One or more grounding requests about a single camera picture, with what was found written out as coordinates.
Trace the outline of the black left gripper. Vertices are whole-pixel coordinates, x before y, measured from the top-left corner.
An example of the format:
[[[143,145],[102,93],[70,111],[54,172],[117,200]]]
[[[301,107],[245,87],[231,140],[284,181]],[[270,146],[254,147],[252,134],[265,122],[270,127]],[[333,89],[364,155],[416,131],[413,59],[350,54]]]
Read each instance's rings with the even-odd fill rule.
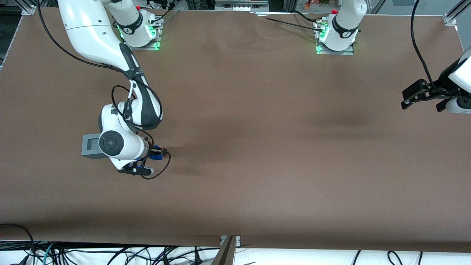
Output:
[[[424,79],[415,81],[402,91],[401,109],[406,110],[418,102],[440,99],[441,102],[436,104],[438,112],[461,112],[461,88],[450,77],[457,70],[458,66],[449,66],[434,82]]]

